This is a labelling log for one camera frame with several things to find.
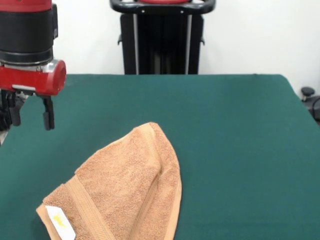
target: white wall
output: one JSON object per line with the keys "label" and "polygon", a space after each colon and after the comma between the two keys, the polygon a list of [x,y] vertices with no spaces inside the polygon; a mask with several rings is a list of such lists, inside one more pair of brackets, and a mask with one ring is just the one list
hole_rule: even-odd
{"label": "white wall", "polygon": [[[56,58],[69,73],[123,74],[120,13],[109,0],[58,4]],[[320,92],[320,1],[217,0],[205,15],[200,74],[283,74]]]}

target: yellow logo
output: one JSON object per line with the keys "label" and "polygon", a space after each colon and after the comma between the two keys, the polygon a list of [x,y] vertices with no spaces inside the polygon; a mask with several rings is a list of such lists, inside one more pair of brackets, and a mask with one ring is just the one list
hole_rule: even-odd
{"label": "yellow logo", "polygon": [[59,216],[59,213],[57,215],[53,216],[53,220],[55,220],[60,227],[63,227],[63,228],[67,227],[66,225],[64,225],[63,221],[61,220],[61,217]]}

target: green table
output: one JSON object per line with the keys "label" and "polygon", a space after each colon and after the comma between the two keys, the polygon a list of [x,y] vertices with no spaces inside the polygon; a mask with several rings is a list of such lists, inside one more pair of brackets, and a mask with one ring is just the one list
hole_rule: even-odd
{"label": "green table", "polygon": [[0,148],[0,239],[47,240],[42,199],[96,150],[154,121],[181,166],[176,240],[320,239],[320,131],[280,75],[69,75]]}

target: black cable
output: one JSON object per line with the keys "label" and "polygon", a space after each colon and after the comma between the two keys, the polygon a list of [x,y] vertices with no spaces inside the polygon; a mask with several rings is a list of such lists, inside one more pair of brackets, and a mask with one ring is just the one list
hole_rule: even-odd
{"label": "black cable", "polygon": [[316,106],[316,103],[320,101],[320,97],[318,97],[312,104],[312,116],[315,120],[316,119],[316,111],[315,111],[315,106]]}

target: towel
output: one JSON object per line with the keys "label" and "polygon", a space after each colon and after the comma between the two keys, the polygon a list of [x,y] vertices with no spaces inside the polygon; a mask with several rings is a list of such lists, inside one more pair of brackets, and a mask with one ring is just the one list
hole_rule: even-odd
{"label": "towel", "polygon": [[76,240],[172,240],[182,183],[176,153],[156,123],[98,150],[36,212],[61,240],[45,206],[59,207]]}

